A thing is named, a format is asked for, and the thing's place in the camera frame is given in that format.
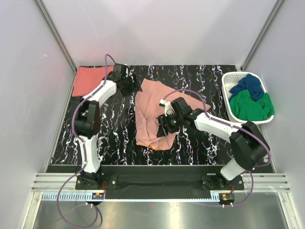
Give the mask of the pink t shirt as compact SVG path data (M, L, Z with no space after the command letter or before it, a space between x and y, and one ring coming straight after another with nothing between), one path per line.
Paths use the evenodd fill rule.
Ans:
M164 108L159 106L160 100L174 89L159 81L147 79L143 80L141 88L142 91L135 96L136 144L153 150L169 150L176 133L158 138L157 117L164 114Z

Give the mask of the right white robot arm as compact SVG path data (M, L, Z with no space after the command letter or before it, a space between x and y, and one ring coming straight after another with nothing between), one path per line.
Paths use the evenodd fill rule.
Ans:
M172 102L161 99L159 106L164 109L164 114L158 116L157 137L175 133L184 126L213 134L231 145L233 158L216 177L216 183L222 189L229 188L234 178L243 172L263 167L263 159L270 155L269 145L253 122L234 123L200 108L194 110L182 97Z

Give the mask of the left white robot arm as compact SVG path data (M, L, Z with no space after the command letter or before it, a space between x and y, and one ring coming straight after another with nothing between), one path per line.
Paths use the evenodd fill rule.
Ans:
M106 79L102 79L97 86L82 96L76 106L71 128L81 147L81 172L89 174L86 183L91 188L97 189L103 183L103 177L97 174L100 168L97 152L100 107L117 92L126 97L141 91L136 75L130 75L129 66L116 63L113 70L107 74Z

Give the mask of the folded red t shirt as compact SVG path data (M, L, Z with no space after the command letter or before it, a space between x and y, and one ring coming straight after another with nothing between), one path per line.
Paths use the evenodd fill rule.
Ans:
M78 67L71 96L83 97L90 94L105 76L105 67Z

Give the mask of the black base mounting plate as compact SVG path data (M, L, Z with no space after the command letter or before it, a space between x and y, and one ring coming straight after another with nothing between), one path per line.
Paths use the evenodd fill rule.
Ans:
M77 190L182 193L234 191L234 181L220 177L222 166L102 166L96 175L77 178Z

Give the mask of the green t shirt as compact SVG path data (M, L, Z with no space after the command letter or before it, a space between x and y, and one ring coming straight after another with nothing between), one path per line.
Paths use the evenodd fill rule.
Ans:
M264 93L255 101L248 90L243 90L229 102L232 114L243 121L265 121L275 115L270 95Z

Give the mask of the white plastic laundry basket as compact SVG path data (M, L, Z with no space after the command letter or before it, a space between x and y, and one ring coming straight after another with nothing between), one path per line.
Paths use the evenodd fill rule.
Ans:
M234 86L236 86L238 84L238 82L242 78L246 77L247 74L251 74L251 75L257 77L260 80L260 82L261 82L261 87L262 87L264 93L267 93L262 80L260 79L259 76L257 76L254 73L248 73L248 72L229 72L229 73L224 74L222 76L222 92L223 92L223 97L224 97L224 102L225 102L226 110L227 110L227 113L228 113L228 117L229 117L229 120L232 121L232 122L239 122L239 123L247 122L247 121L243 121L243 120L240 120L240 119L236 118L232 114L231 108L230 108L230 105L229 105L229 98L232 95L230 93L230 90ZM266 124L266 123L271 122L273 120L273 118L274 118L274 115L271 116L269 119L267 119L265 121L252 121L252 122L254 122L256 125L261 125L261 124Z

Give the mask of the blue t shirt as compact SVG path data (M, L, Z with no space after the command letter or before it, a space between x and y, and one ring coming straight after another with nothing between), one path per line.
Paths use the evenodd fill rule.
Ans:
M238 84L230 90L232 95L229 98L229 102L244 90L248 90L254 101L260 100L264 95L260 80L251 74L247 74L246 77L242 78Z

